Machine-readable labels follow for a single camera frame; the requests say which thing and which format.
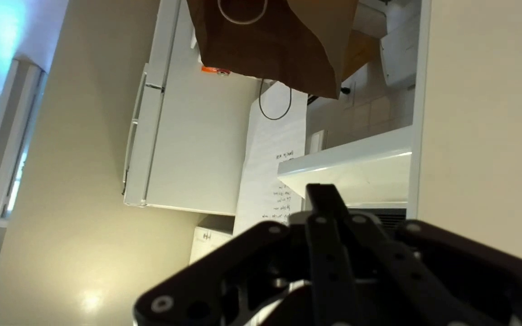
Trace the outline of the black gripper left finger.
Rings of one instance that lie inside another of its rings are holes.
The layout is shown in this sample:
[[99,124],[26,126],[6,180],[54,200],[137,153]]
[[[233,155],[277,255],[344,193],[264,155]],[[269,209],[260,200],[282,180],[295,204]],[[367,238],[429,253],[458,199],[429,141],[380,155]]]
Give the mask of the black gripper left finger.
[[307,275],[304,229],[258,222],[142,291],[137,326],[244,326]]

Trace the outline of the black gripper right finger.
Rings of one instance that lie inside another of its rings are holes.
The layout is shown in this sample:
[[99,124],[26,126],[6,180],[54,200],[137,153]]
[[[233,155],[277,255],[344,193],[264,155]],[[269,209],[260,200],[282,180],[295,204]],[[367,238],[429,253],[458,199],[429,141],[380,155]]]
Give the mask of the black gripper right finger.
[[306,188],[316,326],[522,326],[522,258],[422,220],[385,229]]

